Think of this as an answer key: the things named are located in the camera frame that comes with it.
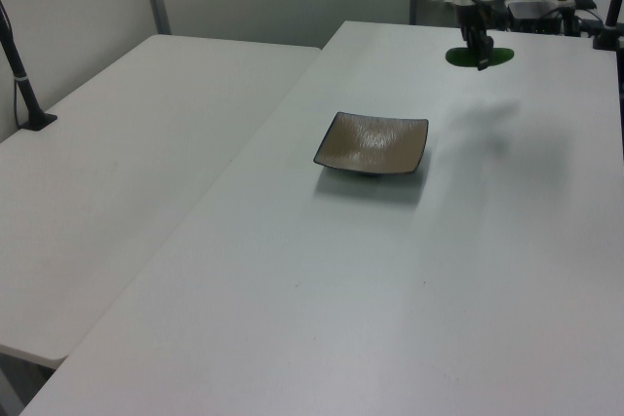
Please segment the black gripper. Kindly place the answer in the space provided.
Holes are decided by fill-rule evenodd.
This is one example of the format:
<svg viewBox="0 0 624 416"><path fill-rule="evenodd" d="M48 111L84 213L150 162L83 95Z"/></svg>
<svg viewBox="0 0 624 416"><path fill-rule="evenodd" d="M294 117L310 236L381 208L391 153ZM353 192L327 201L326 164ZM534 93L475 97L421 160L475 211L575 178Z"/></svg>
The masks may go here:
<svg viewBox="0 0 624 416"><path fill-rule="evenodd" d="M468 49L477 56L477 69L488 68L493 51L493 40L487 36L482 10L476 5L456 6L455 16L463 40Z"/></svg>

